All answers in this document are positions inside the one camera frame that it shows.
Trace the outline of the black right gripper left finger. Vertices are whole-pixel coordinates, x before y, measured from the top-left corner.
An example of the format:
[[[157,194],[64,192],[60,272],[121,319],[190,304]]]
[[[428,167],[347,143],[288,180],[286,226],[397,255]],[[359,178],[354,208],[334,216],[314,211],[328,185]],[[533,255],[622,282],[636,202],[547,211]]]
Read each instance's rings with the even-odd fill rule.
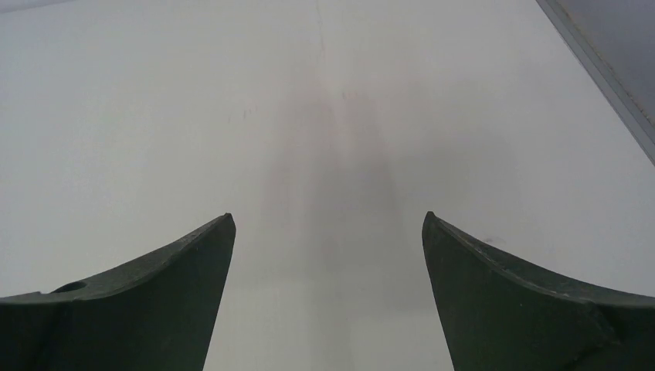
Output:
[[[3,370],[201,370],[236,239],[230,214],[55,291],[1,299]]]

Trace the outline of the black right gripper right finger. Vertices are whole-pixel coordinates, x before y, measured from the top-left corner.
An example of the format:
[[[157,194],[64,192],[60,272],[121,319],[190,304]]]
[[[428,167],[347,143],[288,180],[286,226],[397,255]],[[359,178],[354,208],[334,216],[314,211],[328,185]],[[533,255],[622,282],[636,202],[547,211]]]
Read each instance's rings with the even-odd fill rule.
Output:
[[[547,270],[427,213],[423,250],[456,370],[652,370],[654,299]]]

